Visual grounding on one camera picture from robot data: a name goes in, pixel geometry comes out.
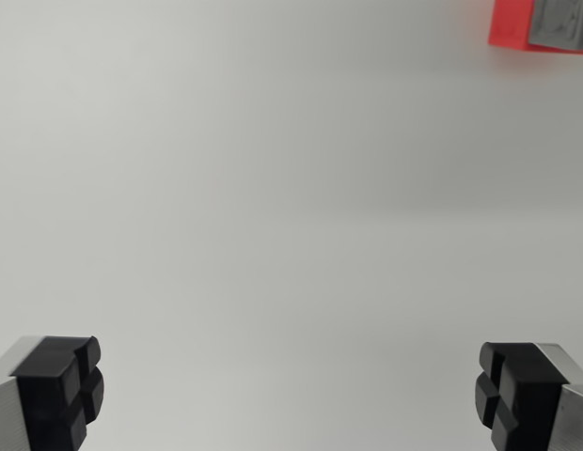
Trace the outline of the black-padded silver gripper left finger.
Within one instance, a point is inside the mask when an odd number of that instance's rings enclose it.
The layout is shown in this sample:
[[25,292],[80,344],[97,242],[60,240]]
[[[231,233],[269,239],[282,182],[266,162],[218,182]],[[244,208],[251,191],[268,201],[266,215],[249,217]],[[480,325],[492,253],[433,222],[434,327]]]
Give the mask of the black-padded silver gripper left finger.
[[24,336],[0,358],[0,450],[81,448],[100,414],[102,351],[94,337]]

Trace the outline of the black-padded silver gripper right finger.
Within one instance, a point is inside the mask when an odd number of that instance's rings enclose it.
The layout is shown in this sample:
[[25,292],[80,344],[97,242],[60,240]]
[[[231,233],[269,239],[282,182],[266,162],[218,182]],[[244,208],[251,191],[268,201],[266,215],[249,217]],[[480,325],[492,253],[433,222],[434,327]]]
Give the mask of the black-padded silver gripper right finger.
[[502,451],[583,450],[583,369],[558,344],[481,346],[475,405]]

